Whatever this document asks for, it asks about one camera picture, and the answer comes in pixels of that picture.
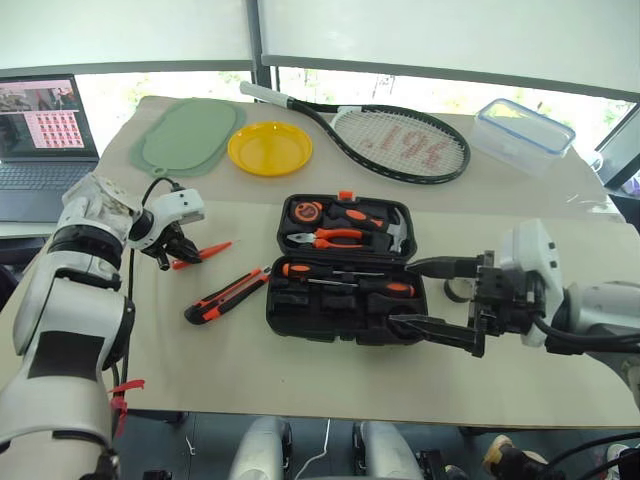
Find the laptop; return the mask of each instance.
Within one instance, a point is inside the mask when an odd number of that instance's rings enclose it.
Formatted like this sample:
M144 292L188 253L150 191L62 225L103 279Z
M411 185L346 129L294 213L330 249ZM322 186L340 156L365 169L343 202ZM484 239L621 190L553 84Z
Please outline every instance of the laptop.
M57 222L98 160L73 75L0 78L0 221Z

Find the laptop screen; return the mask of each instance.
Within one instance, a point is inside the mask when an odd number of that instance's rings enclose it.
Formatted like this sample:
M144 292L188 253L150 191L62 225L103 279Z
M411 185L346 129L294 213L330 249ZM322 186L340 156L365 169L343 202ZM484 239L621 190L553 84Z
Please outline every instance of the laptop screen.
M0 78L0 160L97 156L73 75Z

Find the pliers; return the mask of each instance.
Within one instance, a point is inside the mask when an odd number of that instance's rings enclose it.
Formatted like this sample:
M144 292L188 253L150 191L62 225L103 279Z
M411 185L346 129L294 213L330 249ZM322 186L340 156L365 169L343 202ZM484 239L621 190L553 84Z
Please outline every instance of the pliers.
M228 312L267 283L271 267L256 268L226 287L204 297L184 311L184 317L194 325L202 325Z
M354 238L356 240L364 240L369 234L362 230L356 230L354 228L336 228L336 229L324 229L318 228L314 233L293 233L287 236L287 240L296 243L310 243L314 248L364 248L364 245L359 244L345 244L345 243L333 243L330 239L334 238Z

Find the window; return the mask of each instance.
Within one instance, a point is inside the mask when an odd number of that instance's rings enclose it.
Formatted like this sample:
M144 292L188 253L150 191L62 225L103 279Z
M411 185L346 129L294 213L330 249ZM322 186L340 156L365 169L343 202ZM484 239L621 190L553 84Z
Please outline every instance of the window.
M91 133L100 155L138 103L148 95L249 101L239 90L249 72L150 72L76 75Z
M506 98L576 132L574 148L592 162L593 150L635 105L622 100L486 83L280 67L280 90L316 103L380 103L428 113L474 115Z

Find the yellow plastic plate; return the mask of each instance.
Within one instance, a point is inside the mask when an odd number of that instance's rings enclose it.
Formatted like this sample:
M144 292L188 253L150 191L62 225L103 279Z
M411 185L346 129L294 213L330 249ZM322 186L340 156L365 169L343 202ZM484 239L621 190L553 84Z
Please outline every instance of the yellow plastic plate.
M241 169L275 177L295 172L311 157L311 138L294 125L261 122L233 134L227 151Z

